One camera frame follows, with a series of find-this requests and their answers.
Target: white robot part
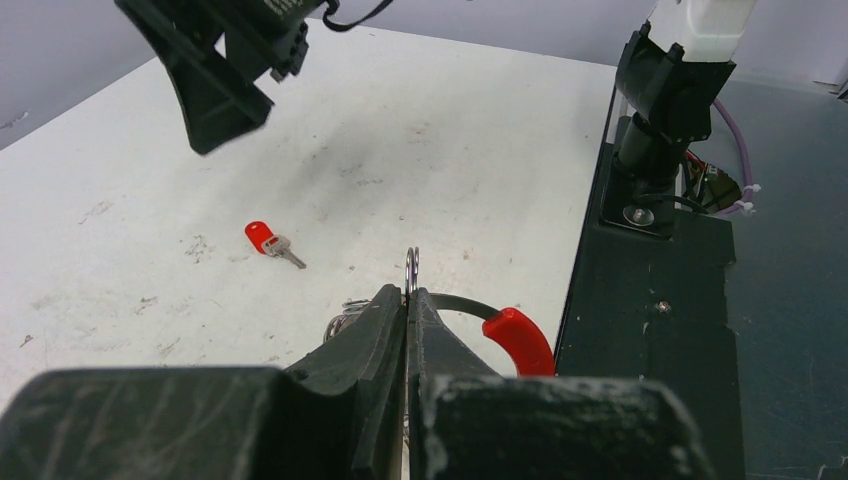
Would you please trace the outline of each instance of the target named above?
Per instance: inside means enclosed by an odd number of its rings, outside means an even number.
[[[723,63],[733,57],[757,0],[659,0],[648,17],[648,38],[668,52],[683,47],[684,62]]]

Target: silver key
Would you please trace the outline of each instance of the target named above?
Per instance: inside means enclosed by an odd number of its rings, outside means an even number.
[[[306,268],[306,264],[303,263],[303,260],[297,258],[297,255],[291,253],[291,240],[282,235],[274,235],[266,240],[262,244],[262,249],[265,251],[266,255],[288,259],[301,270]]]

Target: gray floor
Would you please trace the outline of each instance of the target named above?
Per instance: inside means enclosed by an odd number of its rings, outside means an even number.
[[[733,217],[727,283],[748,478],[813,479],[848,456],[848,104],[753,83],[720,98],[763,188],[754,216]],[[735,173],[732,136],[715,125],[693,149]]]

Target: white table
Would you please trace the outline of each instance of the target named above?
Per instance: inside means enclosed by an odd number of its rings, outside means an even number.
[[[520,305],[553,344],[614,69],[312,27],[301,75],[260,81],[267,126],[207,157],[158,60],[0,151],[0,409],[47,369],[286,366],[403,285],[411,245],[421,286]],[[257,254],[253,220],[308,268]]]

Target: wall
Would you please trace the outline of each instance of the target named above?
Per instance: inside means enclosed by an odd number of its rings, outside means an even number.
[[[369,25],[615,64],[654,1],[396,0]],[[342,0],[337,19],[377,3]],[[738,72],[838,82],[848,66],[845,18],[846,0],[760,0],[735,57]],[[111,0],[3,0],[0,125],[29,116],[0,129],[0,148],[151,57]]]

